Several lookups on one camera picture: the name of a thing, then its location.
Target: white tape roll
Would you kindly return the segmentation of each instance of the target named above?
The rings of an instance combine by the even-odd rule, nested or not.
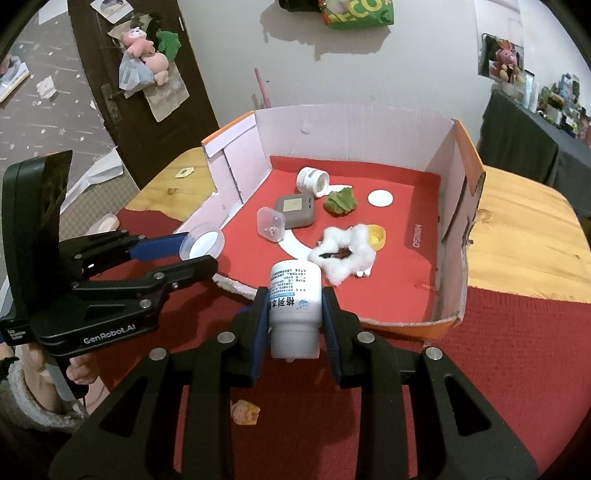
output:
[[[316,198],[322,197],[329,189],[330,177],[324,170],[304,167],[297,175],[295,184],[302,193],[309,193]]]

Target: green bag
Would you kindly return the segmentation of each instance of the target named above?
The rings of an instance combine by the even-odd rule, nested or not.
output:
[[[336,30],[394,25],[392,0],[340,0],[341,12],[333,12],[327,6],[322,8],[324,23]]]

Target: metal screw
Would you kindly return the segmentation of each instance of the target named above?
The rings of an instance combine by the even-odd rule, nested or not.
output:
[[[375,340],[375,335],[371,332],[359,332],[357,334],[357,340],[361,343],[372,343]]]
[[[441,360],[443,358],[443,352],[436,346],[430,346],[425,350],[425,355],[431,360]]]
[[[236,339],[236,335],[232,332],[222,332],[217,336],[217,341],[220,343],[232,343]]]
[[[164,357],[166,357],[166,350],[164,350],[164,348],[154,348],[151,352],[150,352],[150,360],[162,360]]]

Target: orange cardboard edge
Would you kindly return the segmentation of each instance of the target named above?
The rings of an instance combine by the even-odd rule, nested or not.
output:
[[[219,137],[226,130],[228,130],[229,128],[232,128],[234,125],[236,125],[238,122],[241,122],[245,118],[248,118],[253,113],[254,113],[254,111],[247,112],[244,115],[239,116],[238,118],[236,118],[234,121],[232,121],[232,122],[228,123],[227,125],[221,127],[219,130],[216,130],[214,133],[212,133],[211,135],[209,135],[208,137],[206,137],[206,138],[203,139],[203,141],[201,142],[202,145],[207,145],[209,142],[211,142],[215,138]]]
[[[480,179],[485,172],[484,165],[462,122],[460,120],[454,120],[453,123],[453,134],[457,146],[460,149],[460,155],[462,156],[470,194],[474,195],[478,189],[478,183],[481,181]]]
[[[359,319],[359,321],[368,328],[383,330],[415,340],[438,340],[447,334],[456,323],[459,323],[460,319],[458,317],[453,317],[438,320],[436,322],[397,323],[395,325],[368,322],[365,319]]]

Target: photo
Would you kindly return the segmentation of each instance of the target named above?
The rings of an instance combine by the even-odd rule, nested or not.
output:
[[[513,83],[512,75],[524,69],[523,47],[504,38],[482,34],[478,74]]]
[[[474,0],[474,7],[478,29],[478,74],[511,81],[514,67],[524,69],[519,3],[517,0]]]
[[[90,6],[113,24],[134,10],[126,0],[95,0]]]

